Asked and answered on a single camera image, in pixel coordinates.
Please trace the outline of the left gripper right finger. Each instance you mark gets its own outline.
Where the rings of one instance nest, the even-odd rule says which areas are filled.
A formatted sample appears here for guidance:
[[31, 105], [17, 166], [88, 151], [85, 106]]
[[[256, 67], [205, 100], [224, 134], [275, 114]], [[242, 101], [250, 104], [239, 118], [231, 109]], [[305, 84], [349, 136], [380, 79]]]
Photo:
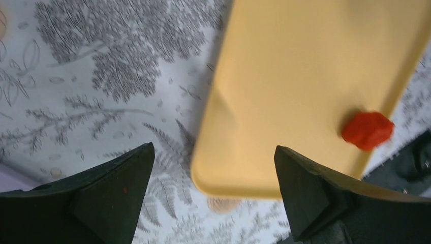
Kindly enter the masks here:
[[430, 243], [430, 199], [363, 182], [277, 146], [276, 175], [300, 243]]

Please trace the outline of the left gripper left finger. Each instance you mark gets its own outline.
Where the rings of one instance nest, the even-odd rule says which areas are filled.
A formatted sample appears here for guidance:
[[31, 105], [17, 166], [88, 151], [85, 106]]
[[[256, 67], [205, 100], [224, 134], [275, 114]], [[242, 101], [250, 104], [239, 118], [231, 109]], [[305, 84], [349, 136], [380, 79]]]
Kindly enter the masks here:
[[1, 193], [1, 243], [131, 243], [154, 161], [146, 143], [30, 191]]

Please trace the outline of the red dough ball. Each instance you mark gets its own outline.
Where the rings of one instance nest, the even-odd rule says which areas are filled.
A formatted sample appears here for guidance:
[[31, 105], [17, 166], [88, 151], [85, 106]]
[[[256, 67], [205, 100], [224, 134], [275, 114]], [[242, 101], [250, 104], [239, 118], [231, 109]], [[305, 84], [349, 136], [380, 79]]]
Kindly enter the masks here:
[[379, 112], [358, 112], [341, 130], [341, 137], [364, 151], [389, 140], [395, 124]]

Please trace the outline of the yellow tray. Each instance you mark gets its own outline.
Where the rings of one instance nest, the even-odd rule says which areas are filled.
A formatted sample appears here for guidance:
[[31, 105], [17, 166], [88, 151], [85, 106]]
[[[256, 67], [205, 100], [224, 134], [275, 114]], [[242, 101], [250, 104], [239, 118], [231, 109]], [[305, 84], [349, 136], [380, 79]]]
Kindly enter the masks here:
[[430, 39], [430, 1], [233, 1], [191, 160], [206, 195], [281, 197], [278, 145], [353, 178], [369, 153], [340, 136], [389, 116]]

